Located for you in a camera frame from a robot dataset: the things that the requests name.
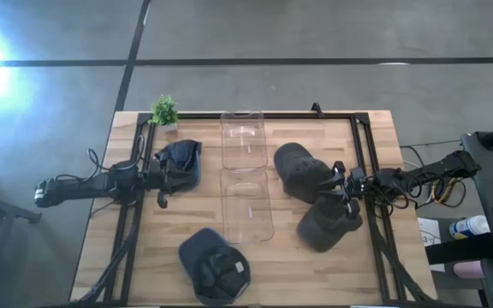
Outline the white paper sheet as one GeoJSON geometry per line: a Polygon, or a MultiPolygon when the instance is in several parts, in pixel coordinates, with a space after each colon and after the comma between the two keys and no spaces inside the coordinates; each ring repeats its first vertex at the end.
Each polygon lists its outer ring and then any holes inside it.
{"type": "Polygon", "coordinates": [[[437,220],[419,217],[418,224],[424,246],[433,246],[441,243],[440,229],[437,220]]]}

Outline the black metal table frame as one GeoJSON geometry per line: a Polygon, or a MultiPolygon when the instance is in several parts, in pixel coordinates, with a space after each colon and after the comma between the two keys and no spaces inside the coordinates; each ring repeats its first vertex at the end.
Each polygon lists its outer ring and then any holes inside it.
{"type": "MultiPolygon", "coordinates": [[[[264,116],[267,151],[288,142],[302,144],[314,157],[347,167],[363,163],[399,167],[401,152],[391,114],[366,112],[268,112],[264,116]]],[[[103,305],[195,305],[193,288],[178,257],[179,245],[202,228],[221,229],[220,173],[222,139],[219,114],[185,112],[175,133],[156,133],[154,148],[180,139],[203,145],[199,186],[169,198],[167,209],[157,205],[157,195],[146,195],[140,217],[140,235],[134,260],[123,262],[111,295],[103,305]]],[[[381,303],[370,231],[362,226],[347,234],[330,251],[317,253],[296,235],[306,204],[290,198],[272,166],[266,169],[274,234],[270,240],[242,243],[239,248],[252,269],[252,282],[239,297],[247,308],[285,305],[378,305],[381,303]]],[[[134,213],[120,210],[106,198],[93,203],[72,299],[83,297],[110,261],[115,236],[127,231],[134,213]]]]}

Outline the small green potted plant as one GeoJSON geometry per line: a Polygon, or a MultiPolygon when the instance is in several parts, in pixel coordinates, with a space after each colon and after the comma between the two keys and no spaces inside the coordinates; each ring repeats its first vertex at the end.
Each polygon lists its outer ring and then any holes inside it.
{"type": "Polygon", "coordinates": [[[175,101],[170,95],[161,95],[157,102],[151,105],[150,123],[158,125],[164,132],[177,130],[178,112],[175,110],[175,101]]]}

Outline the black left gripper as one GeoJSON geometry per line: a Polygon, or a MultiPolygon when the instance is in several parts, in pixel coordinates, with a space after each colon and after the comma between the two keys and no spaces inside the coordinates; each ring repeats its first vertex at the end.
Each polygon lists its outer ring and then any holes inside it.
{"type": "Polygon", "coordinates": [[[159,152],[153,155],[153,165],[145,173],[143,188],[146,190],[157,189],[157,204],[162,209],[168,208],[167,195],[171,193],[168,180],[168,170],[164,167],[164,156],[159,152]]]}

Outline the pink object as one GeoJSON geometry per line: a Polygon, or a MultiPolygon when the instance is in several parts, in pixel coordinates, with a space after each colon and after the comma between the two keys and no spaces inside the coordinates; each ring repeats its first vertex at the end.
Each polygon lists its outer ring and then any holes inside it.
{"type": "Polygon", "coordinates": [[[484,272],[480,260],[456,263],[453,272],[461,279],[483,279],[484,272]]]}

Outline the clear plastic bin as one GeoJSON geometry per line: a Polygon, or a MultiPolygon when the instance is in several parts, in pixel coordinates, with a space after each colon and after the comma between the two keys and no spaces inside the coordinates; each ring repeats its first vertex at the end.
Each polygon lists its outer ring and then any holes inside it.
{"type": "Polygon", "coordinates": [[[223,236],[232,244],[270,240],[274,226],[263,169],[225,169],[220,178],[223,236]]]}
{"type": "Polygon", "coordinates": [[[226,111],[220,123],[225,169],[261,169],[267,165],[264,114],[260,110],[226,111]]]}

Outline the navy blue baseball cap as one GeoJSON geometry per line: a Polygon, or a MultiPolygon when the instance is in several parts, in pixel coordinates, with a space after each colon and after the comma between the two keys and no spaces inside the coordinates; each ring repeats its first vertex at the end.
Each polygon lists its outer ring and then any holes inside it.
{"type": "Polygon", "coordinates": [[[179,245],[183,269],[203,305],[233,304],[251,283],[244,255],[214,229],[202,228],[179,245]]]}
{"type": "Polygon", "coordinates": [[[200,182],[200,154],[202,143],[183,139],[166,145],[158,151],[164,156],[164,167],[168,170],[168,180],[172,195],[194,189],[200,182]]]}

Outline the white spray can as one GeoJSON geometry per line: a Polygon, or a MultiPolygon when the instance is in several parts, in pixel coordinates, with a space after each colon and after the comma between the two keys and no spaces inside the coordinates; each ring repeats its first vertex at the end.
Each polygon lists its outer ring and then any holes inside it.
{"type": "Polygon", "coordinates": [[[453,239],[463,240],[476,235],[488,234],[490,227],[486,216],[471,216],[451,223],[448,232],[453,239]]]}

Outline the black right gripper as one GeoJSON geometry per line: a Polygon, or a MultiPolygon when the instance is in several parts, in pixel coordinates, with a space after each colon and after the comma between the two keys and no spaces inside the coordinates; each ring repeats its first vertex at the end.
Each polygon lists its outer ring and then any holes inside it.
{"type": "Polygon", "coordinates": [[[348,220],[356,220],[360,212],[358,199],[362,199],[367,194],[367,178],[364,170],[356,167],[350,169],[350,174],[345,180],[345,170],[342,161],[335,161],[331,169],[332,177],[318,183],[318,188],[333,189],[344,184],[346,193],[342,198],[342,207],[346,211],[348,220]]]}

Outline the dark grey baseball cap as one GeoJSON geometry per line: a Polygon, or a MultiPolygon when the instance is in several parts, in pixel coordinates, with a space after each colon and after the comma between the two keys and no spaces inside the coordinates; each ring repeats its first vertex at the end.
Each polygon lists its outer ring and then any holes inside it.
{"type": "Polygon", "coordinates": [[[274,166],[282,181],[283,191],[301,201],[313,204],[321,188],[319,183],[332,178],[329,166],[312,156],[301,144],[280,146],[274,154],[274,166]]]}
{"type": "Polygon", "coordinates": [[[315,203],[301,218],[297,235],[316,252],[327,252],[342,237],[361,227],[359,214],[356,220],[348,220],[342,207],[344,192],[320,192],[315,203]]]}

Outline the black flat bar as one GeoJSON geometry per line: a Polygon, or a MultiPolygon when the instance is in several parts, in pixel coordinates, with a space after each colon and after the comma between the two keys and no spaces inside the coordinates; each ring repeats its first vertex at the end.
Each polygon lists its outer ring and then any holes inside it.
{"type": "Polygon", "coordinates": [[[429,264],[493,259],[493,239],[490,233],[480,234],[427,246],[425,252],[429,264]]]}

